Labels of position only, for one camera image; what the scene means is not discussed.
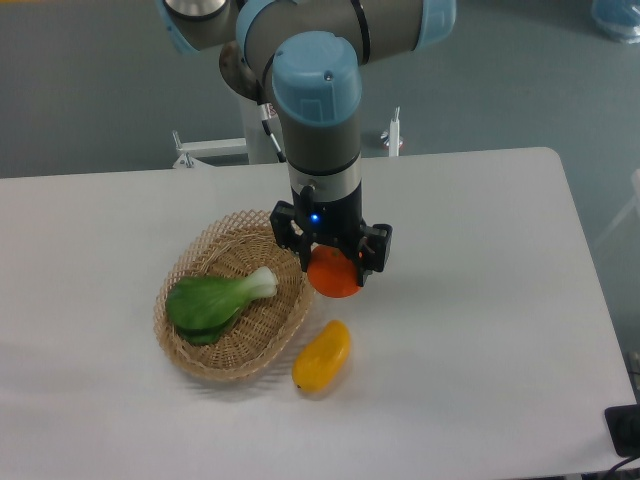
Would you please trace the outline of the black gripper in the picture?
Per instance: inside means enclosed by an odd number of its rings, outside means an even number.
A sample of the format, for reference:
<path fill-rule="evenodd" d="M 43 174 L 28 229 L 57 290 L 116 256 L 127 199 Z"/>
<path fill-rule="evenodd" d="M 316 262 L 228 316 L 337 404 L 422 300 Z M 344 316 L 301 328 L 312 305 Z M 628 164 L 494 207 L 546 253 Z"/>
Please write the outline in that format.
<path fill-rule="evenodd" d="M 293 205 L 278 201 L 269 220 L 276 244 L 294 253 L 302 271 L 308 269 L 311 258 L 311 240 L 316 243 L 337 245 L 355 250 L 353 263 L 359 287 L 364 287 L 372 273 L 384 271 L 390 254 L 392 226 L 367 225 L 362 222 L 362 185 L 346 197 L 330 202 L 313 199 L 309 204 L 298 192 L 291 190 Z"/>

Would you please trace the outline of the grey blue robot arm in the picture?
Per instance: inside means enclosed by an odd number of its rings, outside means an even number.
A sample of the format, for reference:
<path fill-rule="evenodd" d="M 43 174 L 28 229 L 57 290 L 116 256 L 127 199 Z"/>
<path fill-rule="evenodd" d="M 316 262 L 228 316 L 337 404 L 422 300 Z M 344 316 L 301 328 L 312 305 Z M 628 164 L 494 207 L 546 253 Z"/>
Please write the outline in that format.
<path fill-rule="evenodd" d="M 444 40 L 453 1 L 160 1 L 175 47 L 235 42 L 278 116 L 292 192 L 274 207 L 277 244 L 302 265 L 314 245 L 338 249 L 363 285 L 382 271 L 392 228 L 362 214 L 360 69 Z"/>

